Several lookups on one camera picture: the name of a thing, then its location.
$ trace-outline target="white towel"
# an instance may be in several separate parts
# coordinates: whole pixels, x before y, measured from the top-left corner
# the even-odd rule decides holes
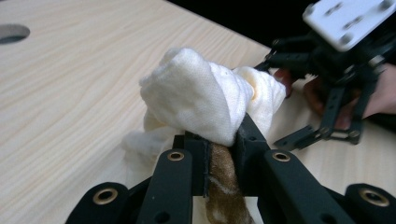
[[[267,135],[286,96],[285,87],[267,73],[247,66],[231,70],[188,48],[169,49],[139,84],[147,105],[144,131],[132,131],[123,141],[133,174],[151,175],[158,156],[184,131],[230,147],[249,113]]]

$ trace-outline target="brass screw hole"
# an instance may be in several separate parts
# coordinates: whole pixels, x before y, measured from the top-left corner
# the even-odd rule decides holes
[[[29,28],[19,24],[0,25],[0,45],[19,42],[30,34]]]
[[[168,154],[169,161],[181,161],[184,159],[184,154],[181,152],[171,152]]]
[[[364,201],[368,203],[372,203],[373,205],[386,207],[389,206],[389,200],[384,197],[382,194],[371,190],[371,189],[360,189],[359,195],[363,198]]]
[[[273,153],[273,158],[277,161],[289,161],[290,156],[286,155],[285,153],[275,152]]]
[[[99,205],[111,203],[117,198],[118,194],[117,190],[113,188],[101,189],[93,196],[93,202]]]

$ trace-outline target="brown fabric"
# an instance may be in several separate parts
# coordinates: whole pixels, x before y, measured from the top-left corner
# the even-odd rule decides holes
[[[227,147],[212,144],[210,185],[206,215],[211,224],[254,223],[236,179],[233,159]]]

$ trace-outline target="wooden table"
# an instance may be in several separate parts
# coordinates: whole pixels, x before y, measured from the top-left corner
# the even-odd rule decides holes
[[[127,181],[120,142],[142,130],[138,80],[168,49],[191,47],[230,68],[254,66],[269,50],[159,0],[0,1],[0,24],[30,30],[0,45],[0,223],[7,224],[64,223],[91,187],[142,180]],[[268,142],[319,123],[303,84],[276,113]],[[396,195],[395,135],[365,125],[357,146],[321,141],[295,154],[330,189],[368,183]]]

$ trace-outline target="bolt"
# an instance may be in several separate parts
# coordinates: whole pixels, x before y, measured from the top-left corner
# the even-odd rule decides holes
[[[321,135],[326,135],[329,132],[329,128],[328,127],[323,127],[319,130]]]
[[[344,30],[347,30],[347,29],[349,29],[350,27],[352,27],[353,25],[359,23],[361,20],[363,20],[363,16],[359,16],[359,17],[355,18],[353,21],[348,22],[347,24],[345,24],[345,25],[343,26],[343,29],[344,29]]]
[[[309,16],[314,12],[314,4],[309,4],[308,7],[305,9],[303,15],[304,16]]]
[[[347,43],[349,43],[352,40],[352,35],[350,34],[344,34],[343,36],[341,36],[340,38],[340,43],[345,45]]]
[[[390,8],[393,5],[393,0],[383,0],[380,4],[379,4],[379,9],[385,11],[388,8]]]
[[[275,46],[277,43],[279,43],[279,39],[275,39],[275,40],[272,42],[272,45]]]
[[[339,9],[343,4],[342,3],[338,3],[337,5],[335,5],[334,7],[329,8],[329,10],[327,10],[324,15],[325,16],[330,16],[332,15],[332,13],[334,13],[334,11],[336,11],[337,9]]]
[[[361,132],[359,132],[359,131],[352,131],[352,132],[350,132],[348,135],[349,135],[349,137],[351,137],[351,138],[356,138],[356,137],[358,137],[360,134],[361,134]]]
[[[384,57],[382,55],[376,55],[374,58],[370,59],[369,64],[372,67],[379,66],[382,62],[384,62]]]
[[[353,64],[350,65],[346,70],[344,70],[344,74],[350,73],[354,67],[355,67],[355,66],[354,66]]]
[[[384,66],[384,64],[380,64],[379,66],[377,66],[377,67],[374,69],[374,72],[375,72],[377,75],[381,75],[385,70],[387,70],[387,67]]]

